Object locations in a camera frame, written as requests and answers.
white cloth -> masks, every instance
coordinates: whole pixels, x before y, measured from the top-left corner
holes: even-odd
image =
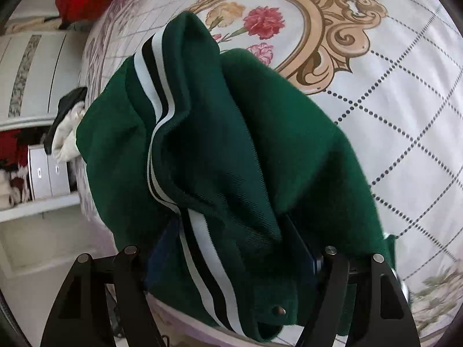
[[[13,207],[12,192],[8,173],[0,170],[0,210]]]
[[[31,199],[31,190],[29,188],[27,179],[29,177],[29,168],[27,166],[18,166],[17,171],[10,172],[10,180],[21,178],[23,180],[22,189],[12,188],[12,197],[15,204],[27,202]]]
[[[58,162],[68,162],[80,155],[76,145],[76,130],[85,115],[84,108],[83,101],[77,103],[56,128],[52,142],[52,156]]]

bedspread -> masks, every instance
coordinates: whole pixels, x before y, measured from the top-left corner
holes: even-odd
[[[113,0],[84,51],[87,107],[183,10],[221,51],[247,49],[347,135],[383,228],[397,236],[397,271],[422,343],[441,335],[463,295],[463,38],[439,0]],[[82,210],[113,254],[85,163],[76,164]],[[294,345],[298,333],[286,328],[275,342]]]

white shelf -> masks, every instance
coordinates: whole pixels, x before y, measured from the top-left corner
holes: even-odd
[[[39,126],[52,125],[56,114],[48,114],[34,117],[11,117],[6,120],[0,120],[0,132],[12,129],[33,128]]]
[[[79,194],[77,192],[40,201],[29,201],[0,211],[0,223],[78,204]]]

bolt head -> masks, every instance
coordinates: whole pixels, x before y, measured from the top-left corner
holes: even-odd
[[[137,252],[137,247],[135,245],[129,245],[128,247],[124,249],[124,253],[129,256],[132,254],[135,254],[136,252]]]
[[[77,261],[81,264],[87,262],[89,260],[89,255],[87,253],[81,254],[79,257],[77,257]]]
[[[330,256],[334,256],[337,253],[337,249],[332,245],[328,245],[327,247],[325,247],[325,252]]]
[[[373,259],[379,264],[382,264],[384,262],[384,257],[381,256],[379,253],[374,254]]]

storage drawer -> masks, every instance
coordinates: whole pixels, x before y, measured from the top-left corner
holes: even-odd
[[[50,198],[52,186],[48,173],[48,160],[43,145],[29,146],[29,175],[33,200]]]
[[[51,155],[47,156],[47,160],[52,196],[70,194],[71,190],[69,188],[68,167],[66,163],[58,163]]]

